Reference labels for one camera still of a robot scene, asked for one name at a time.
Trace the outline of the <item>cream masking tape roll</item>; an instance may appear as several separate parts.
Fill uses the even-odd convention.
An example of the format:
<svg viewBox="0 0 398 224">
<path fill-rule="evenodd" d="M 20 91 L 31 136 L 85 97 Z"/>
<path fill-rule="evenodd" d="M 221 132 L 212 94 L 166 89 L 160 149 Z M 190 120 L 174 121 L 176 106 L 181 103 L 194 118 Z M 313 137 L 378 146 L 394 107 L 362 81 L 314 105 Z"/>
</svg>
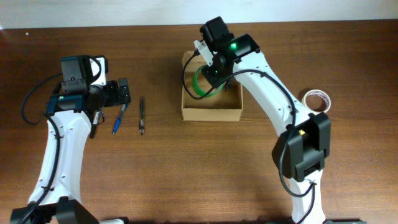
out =
<svg viewBox="0 0 398 224">
<path fill-rule="evenodd" d="M 313 90 L 307 91 L 304 94 L 304 96 L 303 96 L 303 98 L 301 100 L 301 103 L 307 108 L 310 108 L 309 105 L 307 105 L 307 98 L 309 96 L 319 96 L 323 100 L 323 102 L 325 103 L 325 109 L 324 110 L 321 110 L 321 111 L 312 110 L 316 114 L 319 114 L 321 112 L 327 113 L 330 110 L 330 108 L 331 108 L 331 98 L 329 97 L 329 95 L 327 93 L 325 93 L 322 90 L 318 90 L 318 89 L 313 89 Z"/>
</svg>

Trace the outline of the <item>blue ballpoint pen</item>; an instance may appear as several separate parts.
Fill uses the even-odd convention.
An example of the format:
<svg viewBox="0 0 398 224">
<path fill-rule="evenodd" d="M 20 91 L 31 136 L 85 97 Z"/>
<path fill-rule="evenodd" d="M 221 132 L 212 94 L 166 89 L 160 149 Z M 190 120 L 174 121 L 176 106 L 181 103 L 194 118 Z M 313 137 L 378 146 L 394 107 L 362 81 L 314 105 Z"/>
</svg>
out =
<svg viewBox="0 0 398 224">
<path fill-rule="evenodd" d="M 117 131 L 118 131 L 120 125 L 121 125 L 121 122 L 123 120 L 123 116 L 124 116 L 128 106 L 129 106 L 128 104 L 123 104 L 122 105 L 121 110 L 120 110 L 120 112 L 118 114 L 118 117 L 116 118 L 112 134 L 116 134 L 117 133 Z"/>
</svg>

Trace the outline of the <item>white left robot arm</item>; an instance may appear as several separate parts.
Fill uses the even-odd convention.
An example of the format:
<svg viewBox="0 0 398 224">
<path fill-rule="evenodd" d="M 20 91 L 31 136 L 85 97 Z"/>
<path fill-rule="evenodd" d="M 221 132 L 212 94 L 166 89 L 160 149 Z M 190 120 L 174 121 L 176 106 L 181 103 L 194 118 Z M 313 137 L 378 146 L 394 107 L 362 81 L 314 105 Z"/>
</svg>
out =
<svg viewBox="0 0 398 224">
<path fill-rule="evenodd" d="M 131 102 L 129 85 L 125 78 L 106 79 L 103 55 L 64 57 L 61 68 L 63 79 L 42 113 L 48 137 L 40 175 L 27 206 L 12 211 L 11 223 L 99 223 L 81 201 L 83 153 L 105 121 L 104 108 Z"/>
</svg>

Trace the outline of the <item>green tape roll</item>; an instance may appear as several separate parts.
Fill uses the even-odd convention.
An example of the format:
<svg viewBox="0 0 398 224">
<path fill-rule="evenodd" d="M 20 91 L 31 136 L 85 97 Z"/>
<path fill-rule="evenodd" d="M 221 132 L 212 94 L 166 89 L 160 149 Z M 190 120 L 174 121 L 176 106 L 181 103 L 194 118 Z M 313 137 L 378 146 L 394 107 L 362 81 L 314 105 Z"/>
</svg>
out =
<svg viewBox="0 0 398 224">
<path fill-rule="evenodd" d="M 201 67 L 199 67 L 194 76 L 192 77 L 192 88 L 193 91 L 198 95 L 198 96 L 203 96 L 205 95 L 206 97 L 211 97 L 213 95 L 218 94 L 224 87 L 224 83 L 222 85 L 220 85 L 218 88 L 216 88 L 215 90 L 213 90 L 211 93 L 206 94 L 207 91 L 205 91 L 200 85 L 199 85 L 199 81 L 198 81 L 198 77 L 199 77 L 199 73 L 205 68 L 205 65 L 202 65 Z"/>
</svg>

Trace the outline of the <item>black slim pen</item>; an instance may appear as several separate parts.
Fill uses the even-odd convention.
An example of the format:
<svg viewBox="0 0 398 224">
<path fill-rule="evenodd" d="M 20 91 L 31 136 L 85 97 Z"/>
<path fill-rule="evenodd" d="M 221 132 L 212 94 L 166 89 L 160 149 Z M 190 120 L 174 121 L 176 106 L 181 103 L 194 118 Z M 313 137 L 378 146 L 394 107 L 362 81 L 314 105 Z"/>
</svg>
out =
<svg viewBox="0 0 398 224">
<path fill-rule="evenodd" d="M 139 120 L 139 132 L 141 136 L 144 135 L 144 117 L 145 117 L 145 100 L 142 96 L 140 99 L 140 120 Z"/>
</svg>

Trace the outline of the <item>brown cardboard box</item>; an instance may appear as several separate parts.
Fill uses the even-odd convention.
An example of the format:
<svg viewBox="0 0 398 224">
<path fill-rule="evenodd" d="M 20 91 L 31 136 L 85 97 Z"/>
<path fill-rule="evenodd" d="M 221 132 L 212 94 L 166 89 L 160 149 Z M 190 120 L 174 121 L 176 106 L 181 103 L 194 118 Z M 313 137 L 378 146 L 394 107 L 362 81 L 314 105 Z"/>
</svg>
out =
<svg viewBox="0 0 398 224">
<path fill-rule="evenodd" d="M 182 57 L 182 66 L 193 55 L 193 51 L 186 51 Z M 192 88 L 192 78 L 195 72 L 206 62 L 201 56 L 190 61 L 185 69 L 186 86 L 195 97 L 199 97 Z M 211 85 L 198 72 L 198 86 L 208 91 Z M 233 80 L 228 90 L 225 86 L 215 95 L 201 100 L 194 100 L 182 87 L 182 118 L 184 121 L 239 121 L 243 112 L 243 86 Z"/>
</svg>

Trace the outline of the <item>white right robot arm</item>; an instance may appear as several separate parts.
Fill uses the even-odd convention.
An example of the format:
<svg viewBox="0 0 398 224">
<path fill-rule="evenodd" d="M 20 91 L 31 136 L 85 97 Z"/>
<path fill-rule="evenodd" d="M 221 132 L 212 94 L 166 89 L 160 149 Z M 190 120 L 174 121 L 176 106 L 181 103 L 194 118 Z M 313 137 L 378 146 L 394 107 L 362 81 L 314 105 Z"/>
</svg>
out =
<svg viewBox="0 0 398 224">
<path fill-rule="evenodd" d="M 197 52 L 212 89 L 230 80 L 242 84 L 264 110 L 278 135 L 272 159 L 292 197 L 292 223 L 325 223 L 320 181 L 330 155 L 331 121 L 304 106 L 279 80 L 254 39 L 234 36 L 222 18 L 200 28 Z"/>
</svg>

